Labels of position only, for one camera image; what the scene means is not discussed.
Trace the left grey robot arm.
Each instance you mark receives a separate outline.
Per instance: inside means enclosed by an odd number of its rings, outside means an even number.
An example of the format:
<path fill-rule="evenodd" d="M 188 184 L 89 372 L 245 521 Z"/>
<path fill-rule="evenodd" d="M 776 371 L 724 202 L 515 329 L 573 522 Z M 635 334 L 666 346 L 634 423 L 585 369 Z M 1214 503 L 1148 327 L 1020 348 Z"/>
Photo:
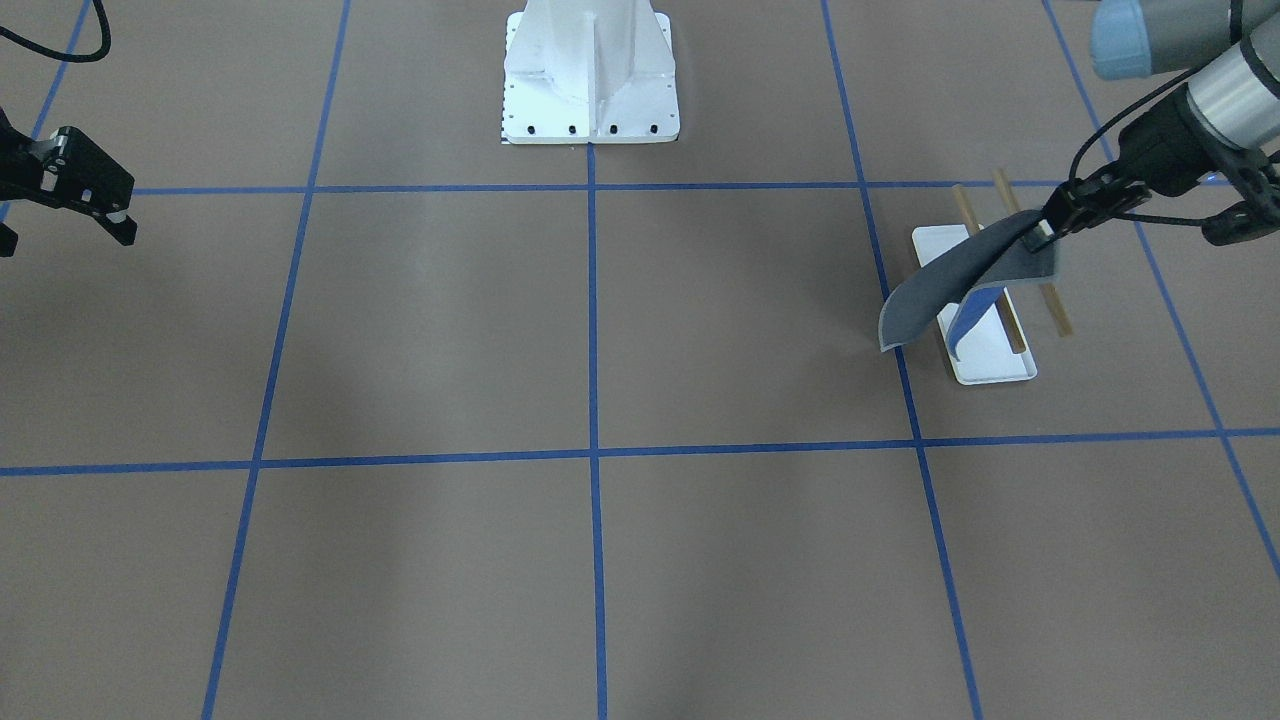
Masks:
<path fill-rule="evenodd" d="M 1091 31 L 1091 61 L 1102 79 L 1172 78 L 1120 111 L 1115 161 L 1071 173 L 1043 208 L 1032 252 L 1112 219 L 1134 220 L 1153 195 L 1179 197 L 1206 177 L 1226 179 L 1240 199 L 1190 218 L 1215 246 L 1277 231 L 1279 18 L 1275 1 L 1103 1 Z"/>

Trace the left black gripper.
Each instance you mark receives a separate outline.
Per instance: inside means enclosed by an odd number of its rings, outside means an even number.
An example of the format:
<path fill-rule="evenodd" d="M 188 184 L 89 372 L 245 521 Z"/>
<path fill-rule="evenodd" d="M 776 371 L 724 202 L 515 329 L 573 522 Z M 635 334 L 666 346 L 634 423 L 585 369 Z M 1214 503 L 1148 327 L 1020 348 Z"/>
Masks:
<path fill-rule="evenodd" d="M 1197 228 L 1213 246 L 1229 246 L 1277 232 L 1277 160 L 1260 140 L 1234 140 L 1213 128 L 1188 95 L 1169 95 L 1142 114 L 1119 138 L 1120 154 L 1084 179 L 1075 195 L 1052 195 L 1039 220 L 1021 237 L 1028 251 L 1110 220 Z M 1203 218 L 1156 217 L 1138 208 L 1160 195 L 1181 197 L 1207 176 L 1220 176 L 1238 192 L 1231 206 Z"/>

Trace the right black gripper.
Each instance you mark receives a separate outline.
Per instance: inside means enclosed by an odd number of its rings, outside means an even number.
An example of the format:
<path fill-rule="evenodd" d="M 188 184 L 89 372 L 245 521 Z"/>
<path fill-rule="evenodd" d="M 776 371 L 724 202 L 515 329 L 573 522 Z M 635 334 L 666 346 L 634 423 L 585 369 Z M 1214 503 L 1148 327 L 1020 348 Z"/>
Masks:
<path fill-rule="evenodd" d="M 47 208 L 96 213 L 97 224 L 120 246 L 136 242 L 131 218 L 134 177 L 91 137 L 63 126 L 47 138 L 32 138 L 1 114 L 4 200 L 29 200 Z M 0 256 L 13 258 L 19 236 L 0 224 Z"/>

